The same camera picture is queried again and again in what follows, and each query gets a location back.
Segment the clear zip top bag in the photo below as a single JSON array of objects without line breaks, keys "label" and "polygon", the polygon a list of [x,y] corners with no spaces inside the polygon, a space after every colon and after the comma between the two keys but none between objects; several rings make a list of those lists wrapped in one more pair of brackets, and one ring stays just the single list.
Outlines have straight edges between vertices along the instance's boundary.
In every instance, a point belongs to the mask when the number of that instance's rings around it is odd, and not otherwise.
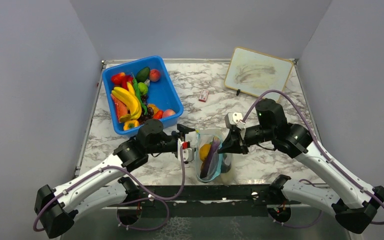
[{"label": "clear zip top bag", "polygon": [[201,183],[231,185],[235,171],[233,155],[218,153],[223,146],[225,134],[220,129],[199,129],[196,131],[195,172]]}]

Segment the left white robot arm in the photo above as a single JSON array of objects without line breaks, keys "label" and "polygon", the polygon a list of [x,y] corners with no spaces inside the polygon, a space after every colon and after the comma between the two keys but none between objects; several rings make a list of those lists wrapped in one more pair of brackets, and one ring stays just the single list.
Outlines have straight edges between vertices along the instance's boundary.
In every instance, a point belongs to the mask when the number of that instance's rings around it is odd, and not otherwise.
[{"label": "left white robot arm", "polygon": [[[53,239],[86,214],[110,205],[129,206],[145,200],[165,204],[176,199],[185,185],[185,163],[195,155],[195,148],[185,140],[190,132],[193,128],[178,124],[177,130],[167,135],[160,120],[147,120],[135,136],[121,143],[93,169],[56,187],[42,186],[36,194],[33,230],[45,231]],[[131,173],[147,163],[149,155],[161,153],[173,153],[181,162],[182,182],[173,196],[157,195]]]}]

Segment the orange toy lemon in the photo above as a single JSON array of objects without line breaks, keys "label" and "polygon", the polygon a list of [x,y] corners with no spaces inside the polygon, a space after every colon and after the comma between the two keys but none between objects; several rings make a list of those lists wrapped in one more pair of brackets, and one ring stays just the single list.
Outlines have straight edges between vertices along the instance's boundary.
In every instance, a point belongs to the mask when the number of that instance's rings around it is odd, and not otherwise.
[{"label": "orange toy lemon", "polygon": [[202,145],[199,149],[199,159],[202,161],[202,162],[205,162],[206,161],[206,158],[211,150],[211,144],[210,143],[206,143],[204,145]]}]

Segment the dark purple toy eggplant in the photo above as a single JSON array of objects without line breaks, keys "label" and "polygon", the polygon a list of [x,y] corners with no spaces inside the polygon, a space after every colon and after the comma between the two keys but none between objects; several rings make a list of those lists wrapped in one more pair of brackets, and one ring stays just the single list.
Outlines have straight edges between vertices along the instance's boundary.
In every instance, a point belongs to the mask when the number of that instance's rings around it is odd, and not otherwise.
[{"label": "dark purple toy eggplant", "polygon": [[204,179],[209,175],[212,159],[214,157],[214,154],[217,154],[217,150],[219,148],[220,143],[221,143],[221,141],[217,136],[214,136],[212,138],[212,140],[210,141],[209,144],[211,144],[211,149],[209,151],[209,154],[208,154],[205,162],[202,162],[201,167],[200,167],[199,177],[201,179]]}]

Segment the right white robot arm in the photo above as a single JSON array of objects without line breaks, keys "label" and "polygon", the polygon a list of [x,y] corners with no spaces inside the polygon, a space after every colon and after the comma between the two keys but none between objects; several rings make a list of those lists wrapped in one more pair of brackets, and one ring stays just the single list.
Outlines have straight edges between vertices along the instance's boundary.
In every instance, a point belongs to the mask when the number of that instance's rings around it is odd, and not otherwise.
[{"label": "right white robot arm", "polygon": [[247,154],[249,147],[271,142],[274,149],[304,164],[329,189],[303,184],[281,174],[268,187],[269,199],[280,204],[297,201],[334,216],[346,230],[361,234],[384,205],[384,187],[372,186],[346,169],[300,124],[289,123],[283,107],[265,98],[255,105],[258,124],[246,126],[241,113],[225,116],[229,132],[220,154]]}]

